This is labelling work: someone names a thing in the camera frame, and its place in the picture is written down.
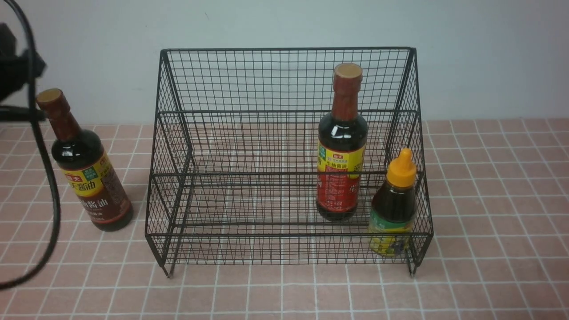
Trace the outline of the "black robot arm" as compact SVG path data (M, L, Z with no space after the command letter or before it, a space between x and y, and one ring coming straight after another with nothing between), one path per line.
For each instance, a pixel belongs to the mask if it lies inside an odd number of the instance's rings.
M16 37L5 23L0 24L0 98L4 101L13 93L20 91L29 84L29 63L27 51L22 55L16 54ZM33 108L2 105L0 108L1 122L27 122L32 116L39 121L45 121L45 113Z

